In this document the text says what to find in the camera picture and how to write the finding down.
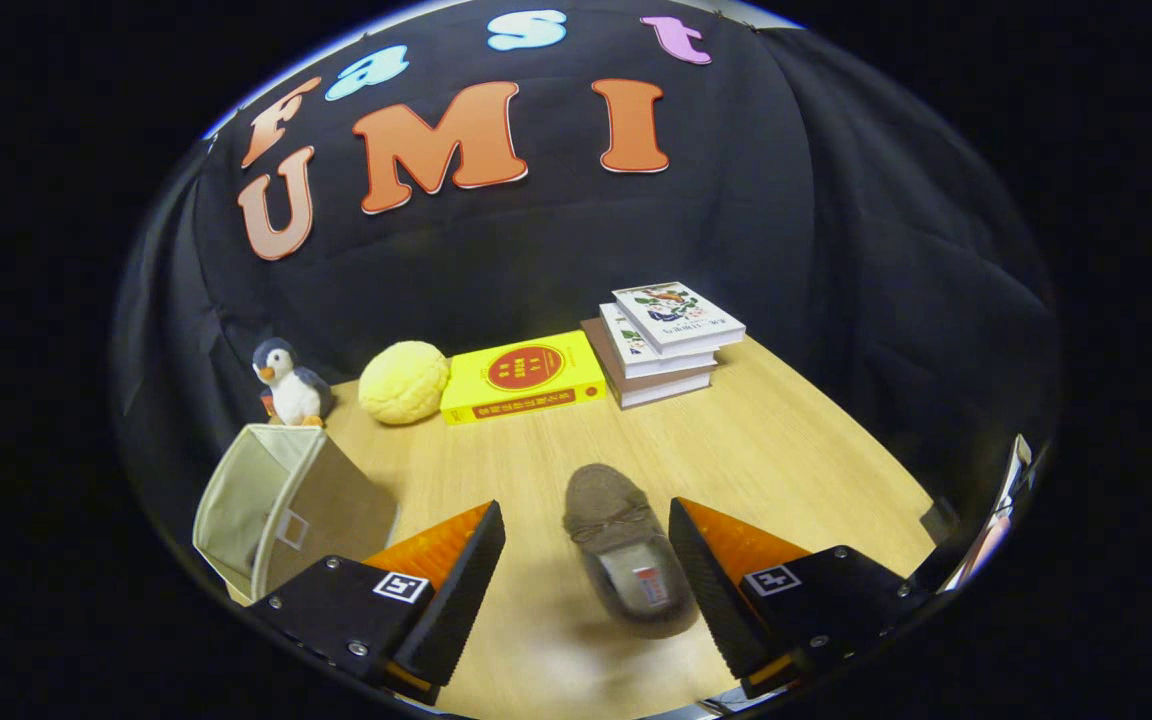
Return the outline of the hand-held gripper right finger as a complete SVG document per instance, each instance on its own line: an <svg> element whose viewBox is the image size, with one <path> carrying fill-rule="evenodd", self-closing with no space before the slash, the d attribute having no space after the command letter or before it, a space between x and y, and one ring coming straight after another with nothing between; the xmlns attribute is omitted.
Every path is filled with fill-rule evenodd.
<svg viewBox="0 0 1152 720"><path fill-rule="evenodd" d="M895 637L932 597L846 544L808 551L690 498L672 498L668 537L749 696L836 673Z"/></svg>

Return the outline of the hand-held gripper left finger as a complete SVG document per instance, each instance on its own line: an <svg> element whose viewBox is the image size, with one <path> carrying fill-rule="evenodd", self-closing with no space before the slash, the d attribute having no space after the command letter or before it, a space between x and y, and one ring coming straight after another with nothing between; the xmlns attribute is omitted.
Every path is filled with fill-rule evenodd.
<svg viewBox="0 0 1152 720"><path fill-rule="evenodd" d="M376 691L434 705L506 544L493 500L364 561L328 555L247 607L265 632Z"/></svg>

